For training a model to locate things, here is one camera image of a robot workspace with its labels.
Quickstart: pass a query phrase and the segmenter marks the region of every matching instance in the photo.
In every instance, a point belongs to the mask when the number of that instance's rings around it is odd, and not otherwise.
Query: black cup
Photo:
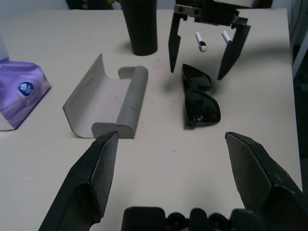
[[[135,55],[144,56],[157,51],[156,1],[120,0]]]

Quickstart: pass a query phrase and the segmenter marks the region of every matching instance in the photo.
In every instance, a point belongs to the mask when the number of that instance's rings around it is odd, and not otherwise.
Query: sunglasses lens
[[[182,75],[185,83],[185,89],[191,85],[196,86],[201,91],[212,87],[212,80],[210,76],[192,66],[183,64]]]
[[[220,121],[218,103],[209,95],[192,90],[185,96],[185,120],[189,126],[204,126]]]

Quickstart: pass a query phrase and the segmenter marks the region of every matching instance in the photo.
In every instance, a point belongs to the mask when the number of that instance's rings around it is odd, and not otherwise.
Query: purple tissue pack
[[[17,129],[50,88],[36,64],[0,61],[0,130]]]

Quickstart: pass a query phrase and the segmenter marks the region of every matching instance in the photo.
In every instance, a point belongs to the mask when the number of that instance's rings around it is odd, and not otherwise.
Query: wall
[[[0,0],[0,19],[16,16],[33,9],[68,9],[65,0]]]

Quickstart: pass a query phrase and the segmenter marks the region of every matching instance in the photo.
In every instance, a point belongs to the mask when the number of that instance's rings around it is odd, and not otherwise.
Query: table surface
[[[189,216],[194,207],[229,217],[243,203],[232,175],[226,131],[261,143],[301,188],[295,105],[285,10],[242,10],[251,30],[242,55],[217,81],[226,47],[223,30],[180,24],[175,73],[170,73],[168,37],[172,11],[157,11],[158,51],[132,54],[121,11],[36,11],[0,22],[14,61],[42,67],[52,89],[16,131],[0,133],[0,224],[6,231],[38,230],[70,167],[94,141],[77,138],[62,106],[102,53],[106,73],[143,65],[149,81],[134,140],[119,140],[105,217],[91,230],[120,230],[129,206],[159,206]],[[195,33],[208,45],[199,52]],[[214,79],[209,91],[220,105],[214,126],[185,130],[182,63]]]

